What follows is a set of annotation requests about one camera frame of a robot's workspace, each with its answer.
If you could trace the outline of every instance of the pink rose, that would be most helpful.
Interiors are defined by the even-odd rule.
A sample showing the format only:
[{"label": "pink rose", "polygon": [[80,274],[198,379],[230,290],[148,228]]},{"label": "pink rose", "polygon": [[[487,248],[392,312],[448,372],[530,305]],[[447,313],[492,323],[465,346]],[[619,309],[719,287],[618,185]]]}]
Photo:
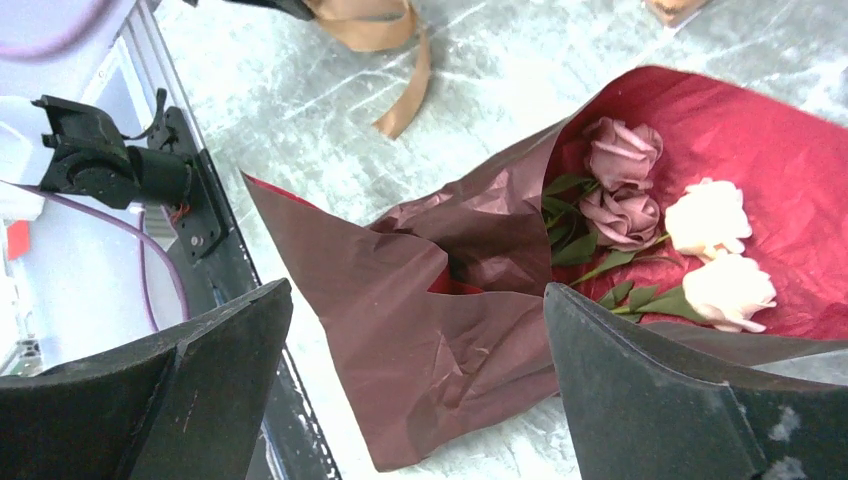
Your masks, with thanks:
[{"label": "pink rose", "polygon": [[621,120],[601,118],[584,132],[592,136],[592,150],[586,168],[605,189],[614,192],[624,186],[639,190],[651,188],[648,174],[662,155],[660,134],[647,125],[629,130]]},{"label": "pink rose", "polygon": [[660,207],[645,192],[622,188],[617,192],[595,190],[580,201],[580,212],[589,228],[597,230],[598,245],[632,252],[654,243]]}]

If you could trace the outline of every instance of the black bracket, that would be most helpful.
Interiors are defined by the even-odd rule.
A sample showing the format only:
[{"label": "black bracket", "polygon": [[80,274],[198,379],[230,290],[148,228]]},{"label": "black bracket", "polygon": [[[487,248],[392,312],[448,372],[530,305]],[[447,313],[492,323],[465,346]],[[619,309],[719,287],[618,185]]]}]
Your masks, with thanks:
[{"label": "black bracket", "polygon": [[157,125],[148,137],[151,150],[184,155],[191,158],[192,178],[187,205],[165,207],[183,250],[195,263],[206,256],[227,236],[221,205],[214,200],[214,179],[204,168],[201,155],[205,151],[197,148],[188,122],[182,110],[170,107],[165,111],[164,125]]}]

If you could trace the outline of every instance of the flower bouquet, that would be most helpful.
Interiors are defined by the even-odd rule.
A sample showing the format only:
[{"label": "flower bouquet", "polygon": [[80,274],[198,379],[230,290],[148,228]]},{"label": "flower bouquet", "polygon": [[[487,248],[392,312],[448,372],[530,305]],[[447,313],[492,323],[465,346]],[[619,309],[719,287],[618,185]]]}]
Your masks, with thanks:
[{"label": "flower bouquet", "polygon": [[246,184],[390,470],[558,393],[551,282],[745,365],[844,348],[846,158],[838,126],[645,67],[368,226]]}]

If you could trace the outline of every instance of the wrapping paper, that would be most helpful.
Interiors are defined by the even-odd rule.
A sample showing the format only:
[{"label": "wrapping paper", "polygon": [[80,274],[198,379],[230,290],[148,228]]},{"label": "wrapping paper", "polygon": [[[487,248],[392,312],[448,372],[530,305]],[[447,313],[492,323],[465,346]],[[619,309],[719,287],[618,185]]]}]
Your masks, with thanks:
[{"label": "wrapping paper", "polygon": [[[650,190],[662,208],[702,177],[743,190],[755,233],[746,254],[778,291],[778,308],[755,319],[769,334],[803,338],[722,334],[659,315],[646,316],[645,328],[746,365],[846,345],[816,340],[848,339],[848,197],[841,193],[848,132],[707,77],[633,70],[571,119],[366,227],[246,177],[292,280],[326,331],[378,470],[417,463],[557,393],[542,295],[551,280],[567,283],[592,265],[551,271],[540,196],[558,175],[583,170],[582,132],[601,117],[662,135]],[[676,256],[670,246],[659,253]],[[684,267],[639,263],[579,290],[597,299],[632,279],[663,291],[700,265],[677,258]]]}]

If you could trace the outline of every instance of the white rose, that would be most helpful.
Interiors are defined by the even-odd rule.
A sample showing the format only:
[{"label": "white rose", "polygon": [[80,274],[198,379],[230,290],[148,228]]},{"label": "white rose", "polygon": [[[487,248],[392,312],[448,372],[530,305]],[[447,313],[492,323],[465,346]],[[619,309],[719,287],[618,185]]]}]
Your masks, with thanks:
[{"label": "white rose", "polygon": [[760,333],[764,325],[751,317],[777,305],[769,274],[755,260],[719,251],[716,259],[683,277],[686,300],[716,329]]},{"label": "white rose", "polygon": [[742,209],[742,191],[732,182],[710,178],[686,187],[686,194],[666,209],[665,229],[675,250],[704,263],[719,250],[744,252],[739,239],[753,234]]}]

